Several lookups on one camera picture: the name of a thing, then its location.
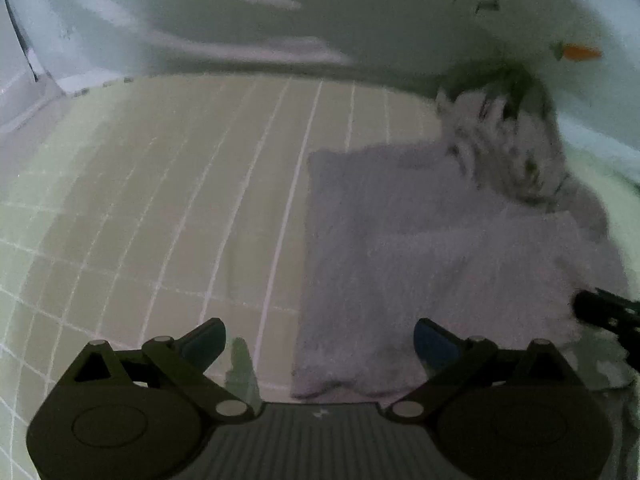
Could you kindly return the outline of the grey zip hoodie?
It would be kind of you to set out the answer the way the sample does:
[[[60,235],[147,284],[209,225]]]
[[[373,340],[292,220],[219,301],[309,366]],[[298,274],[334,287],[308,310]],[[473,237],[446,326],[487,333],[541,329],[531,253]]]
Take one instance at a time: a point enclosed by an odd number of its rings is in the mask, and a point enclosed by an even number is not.
[[[570,307],[578,290],[628,282],[544,85],[522,66],[472,65],[435,103],[433,141],[308,158],[292,396],[390,403],[420,386],[435,371],[413,349],[420,318],[506,349],[544,338],[589,389],[630,385],[622,349]]]

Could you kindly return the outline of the green grid cutting mat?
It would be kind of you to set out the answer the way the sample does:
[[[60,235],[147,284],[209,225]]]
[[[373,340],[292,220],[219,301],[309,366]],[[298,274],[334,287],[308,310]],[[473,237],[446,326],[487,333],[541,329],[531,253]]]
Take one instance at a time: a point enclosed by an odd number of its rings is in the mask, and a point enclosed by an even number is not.
[[[439,374],[420,418],[385,417],[403,396],[292,396],[308,158],[433,141],[435,102],[320,79],[168,77],[34,118],[1,191],[2,477],[637,478],[639,347],[577,318],[622,349],[630,385],[593,391],[536,338]],[[636,300],[638,196],[562,147],[628,282],[581,290]],[[142,353],[210,318],[227,338],[205,376],[253,419],[211,419]]]

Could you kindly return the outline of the light blue printed bedsheet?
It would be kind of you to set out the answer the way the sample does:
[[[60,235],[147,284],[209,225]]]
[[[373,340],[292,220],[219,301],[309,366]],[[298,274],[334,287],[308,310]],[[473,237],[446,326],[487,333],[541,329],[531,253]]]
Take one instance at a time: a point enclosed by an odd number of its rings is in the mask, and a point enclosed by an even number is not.
[[[639,0],[6,0],[67,91],[124,77],[294,70],[426,90],[456,65],[526,63],[564,136],[639,175]]]

